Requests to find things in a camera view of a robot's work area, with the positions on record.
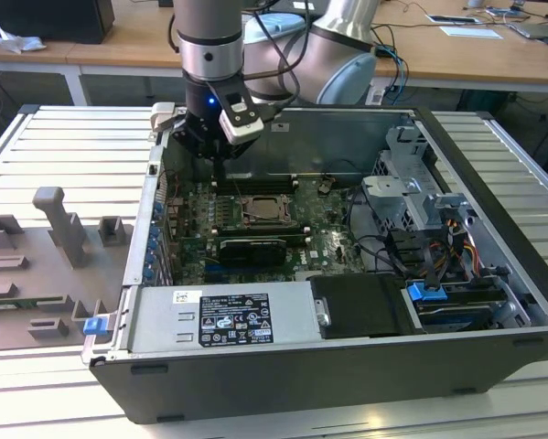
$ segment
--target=motherboard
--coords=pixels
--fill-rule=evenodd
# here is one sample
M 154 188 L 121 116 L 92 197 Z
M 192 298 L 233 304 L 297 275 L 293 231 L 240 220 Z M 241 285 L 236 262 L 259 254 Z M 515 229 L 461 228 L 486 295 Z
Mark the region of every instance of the motherboard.
M 177 182 L 167 202 L 175 284 L 305 281 L 363 273 L 329 177 Z

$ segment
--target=blue drive latch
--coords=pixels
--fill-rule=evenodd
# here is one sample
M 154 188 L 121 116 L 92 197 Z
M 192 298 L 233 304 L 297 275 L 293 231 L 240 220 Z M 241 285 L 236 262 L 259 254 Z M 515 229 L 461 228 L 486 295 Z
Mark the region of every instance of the blue drive latch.
M 109 334 L 107 325 L 109 317 L 90 317 L 84 322 L 82 333 L 85 336 L 106 336 Z
M 424 286 L 424 282 L 414 282 L 408 286 L 407 290 L 413 302 L 416 300 L 446 300 L 448 298 L 442 285 L 437 290 L 431 290 Z

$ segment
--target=blue wire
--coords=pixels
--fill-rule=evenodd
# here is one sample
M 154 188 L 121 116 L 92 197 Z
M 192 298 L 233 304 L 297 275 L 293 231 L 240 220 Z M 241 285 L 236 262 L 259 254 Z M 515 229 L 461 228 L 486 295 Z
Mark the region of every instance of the blue wire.
M 398 68 L 400 69 L 400 90 L 398 91 L 398 94 L 396 94 L 395 98 L 393 98 L 393 100 L 392 100 L 392 105 L 395 105 L 395 103 L 397 103 L 398 99 L 400 99 L 400 97 L 402 96 L 404 79 L 405 79 L 404 74 L 406 74 L 406 73 L 404 72 L 403 64 L 402 64 L 402 61 L 401 61 L 400 57 L 398 57 L 395 53 L 393 53 L 393 51 L 391 51 L 386 46 L 380 46 L 380 48 L 382 50 L 384 50 L 385 52 L 387 52 L 387 54 L 390 55 L 393 58 L 393 62 L 395 62 L 397 64 Z

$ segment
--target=wooden desk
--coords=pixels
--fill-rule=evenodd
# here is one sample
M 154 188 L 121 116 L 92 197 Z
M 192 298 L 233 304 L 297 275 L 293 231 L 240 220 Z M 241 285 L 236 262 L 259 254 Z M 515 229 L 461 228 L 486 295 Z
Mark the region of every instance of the wooden desk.
M 462 8 L 466 0 L 418 0 L 430 14 L 466 16 L 469 11 Z M 488 0 L 487 5 L 507 7 L 510 2 Z M 534 14 L 548 14 L 548 4 L 526 4 L 526 10 Z M 424 11 L 417 5 L 410 5 L 403 12 L 404 5 L 396 1 L 385 2 L 378 9 L 376 23 L 401 25 L 432 24 Z M 483 21 L 489 17 L 478 13 Z M 540 23 L 543 18 L 531 17 L 528 23 Z M 410 85 L 451 88 L 481 88 L 492 90 L 519 91 L 515 87 L 527 85 L 548 86 L 548 46 L 528 40 L 505 26 L 472 27 L 489 28 L 503 39 L 473 37 L 449 37 L 440 27 L 394 27 L 396 47 L 410 66 Z M 387 29 L 378 29 L 381 39 L 391 44 Z M 378 66 L 380 75 L 392 64 L 382 59 Z M 475 82 L 468 86 L 464 82 Z
M 466 0 L 417 0 L 431 14 L 464 16 Z M 507 6 L 509 0 L 488 0 Z M 0 70 L 44 71 L 66 77 L 77 105 L 89 103 L 82 75 L 108 74 L 180 77 L 181 59 L 167 44 L 171 8 L 155 1 L 113 0 L 115 23 L 101 45 L 48 42 L 44 51 L 16 55 L 0 48 Z M 380 5 L 375 23 L 432 24 L 417 5 L 395 0 Z M 527 10 L 548 13 L 548 4 L 528 4 Z M 532 17 L 529 22 L 542 21 Z M 548 92 L 548 46 L 527 40 L 503 27 L 490 27 L 503 39 L 449 37 L 439 27 L 394 27 L 396 47 L 410 66 L 408 85 L 456 89 Z M 387 29 L 379 30 L 386 43 Z M 387 84 L 395 74 L 393 61 L 380 59 L 374 83 Z

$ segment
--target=circuit board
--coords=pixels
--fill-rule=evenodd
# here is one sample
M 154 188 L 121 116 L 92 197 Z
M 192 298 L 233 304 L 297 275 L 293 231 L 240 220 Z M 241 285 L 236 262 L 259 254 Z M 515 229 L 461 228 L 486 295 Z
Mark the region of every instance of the circuit board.
M 180 183 L 168 209 L 175 283 L 285 282 L 322 273 L 364 272 L 360 252 L 343 224 L 346 189 L 321 195 L 322 181 L 320 177 L 299 178 L 291 194 L 224 196 L 217 195 L 209 183 Z M 220 243 L 241 235 L 287 242 L 285 262 L 268 267 L 223 267 Z

